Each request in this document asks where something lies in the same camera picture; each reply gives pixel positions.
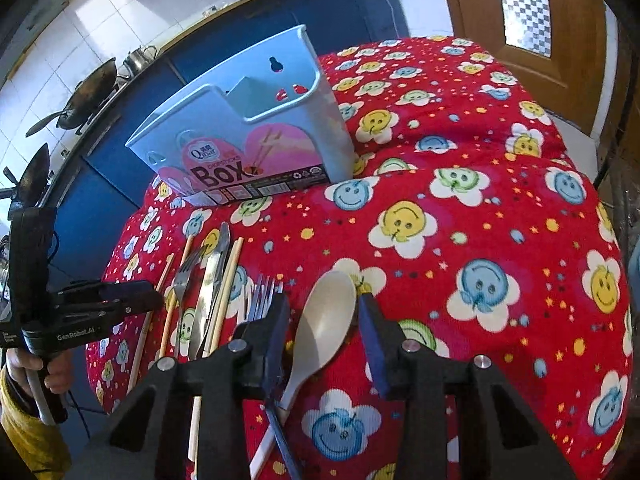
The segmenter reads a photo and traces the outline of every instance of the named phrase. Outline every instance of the fork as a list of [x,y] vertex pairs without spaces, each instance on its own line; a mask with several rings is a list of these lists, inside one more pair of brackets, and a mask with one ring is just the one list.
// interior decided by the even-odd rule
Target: fork
[[278,282],[276,288],[276,280],[274,278],[260,274],[251,294],[250,307],[246,320],[255,321],[256,319],[262,319],[265,317],[269,311],[269,307],[271,306],[273,293],[282,293],[283,290],[284,284],[282,282]]
[[178,308],[178,326],[176,328],[175,334],[175,347],[174,347],[174,357],[177,359],[180,353],[180,330],[182,329],[182,300],[184,299],[184,293],[187,291],[189,286],[189,281],[191,279],[191,275],[193,274],[193,269],[199,263],[202,255],[206,247],[200,247],[197,251],[193,251],[184,263],[178,269],[178,273],[174,278],[174,286],[173,291],[177,300],[176,306]]
[[[256,319],[264,318],[269,312],[271,300],[273,299],[273,293],[282,293],[283,290],[284,284],[282,282],[278,282],[276,284],[276,280],[274,278],[266,276],[263,279],[263,276],[260,274],[255,285],[255,290],[251,297],[251,307],[249,308],[249,314],[246,320],[250,322],[255,321]],[[271,425],[271,429],[273,430],[273,434],[276,438],[276,443],[278,444],[280,453],[282,454],[282,459],[284,460],[287,471],[291,476],[291,480],[302,480],[300,466],[298,465],[298,461],[296,460],[295,455],[293,455],[293,452],[289,447],[289,443],[284,436],[284,430],[282,429],[280,419],[276,414],[273,393],[271,393],[269,398],[265,400],[264,404],[264,410],[267,414],[267,418],[269,419],[269,424]]]

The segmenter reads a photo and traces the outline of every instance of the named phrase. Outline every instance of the red tablecloth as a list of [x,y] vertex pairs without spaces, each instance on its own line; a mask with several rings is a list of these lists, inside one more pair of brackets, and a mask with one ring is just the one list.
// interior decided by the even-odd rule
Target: red tablecloth
[[[240,264],[247,279],[262,272],[284,282],[294,309],[290,338],[316,279],[343,269],[438,354],[489,355],[578,478],[601,478],[629,398],[628,291],[597,192],[565,155],[548,115],[467,40],[385,41],[321,61],[358,153],[354,180],[209,210],[185,205],[156,179],[104,278],[155,283],[176,253],[172,278],[186,235],[197,233],[196,243],[211,250],[228,221],[233,238],[246,240]],[[194,281],[187,306],[199,290]],[[143,370],[165,317],[164,310],[154,316]],[[126,393],[142,322],[129,319],[88,346],[90,381],[107,412]],[[300,391],[286,433],[307,479],[392,477],[404,411],[381,400],[369,377],[353,330]],[[268,424],[258,402],[246,403],[245,421],[252,456]],[[455,434],[452,424],[452,471]],[[261,478],[283,474],[275,451]]]

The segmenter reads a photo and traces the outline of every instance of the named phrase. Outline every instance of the kitchen counter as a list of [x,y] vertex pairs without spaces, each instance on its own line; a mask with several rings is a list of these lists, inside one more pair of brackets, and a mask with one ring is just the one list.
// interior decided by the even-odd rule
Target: kitchen counter
[[165,45],[85,127],[44,197],[43,205],[58,208],[51,285],[102,277],[122,226],[154,177],[124,146],[153,110],[213,66],[300,24],[318,55],[408,36],[400,1],[389,1],[393,12],[386,0],[240,0]]

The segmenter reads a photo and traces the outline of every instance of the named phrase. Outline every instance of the wooden spoon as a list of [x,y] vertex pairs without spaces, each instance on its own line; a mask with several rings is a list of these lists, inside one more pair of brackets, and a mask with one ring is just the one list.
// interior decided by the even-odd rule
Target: wooden spoon
[[[302,384],[340,349],[351,326],[355,305],[356,288],[348,274],[329,270],[320,276],[306,300],[296,332],[291,375],[278,410],[283,425]],[[274,443],[275,437],[269,427],[251,460],[252,479],[260,474]]]

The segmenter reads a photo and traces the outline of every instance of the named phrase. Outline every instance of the frying pan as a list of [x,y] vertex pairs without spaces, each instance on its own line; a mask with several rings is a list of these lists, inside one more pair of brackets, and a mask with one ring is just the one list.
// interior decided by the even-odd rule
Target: frying pan
[[104,101],[116,83],[116,59],[112,57],[96,68],[82,81],[66,102],[64,109],[46,116],[35,123],[25,137],[30,137],[43,129],[51,120],[58,118],[56,126],[63,130],[72,130],[86,122],[98,105]]
[[0,189],[0,200],[3,198],[11,199],[8,214],[10,220],[14,211],[34,207],[40,201],[49,177],[49,147],[43,144],[33,155],[20,178],[20,182],[16,180],[9,168],[4,168],[3,173],[12,184],[15,184],[15,187]]

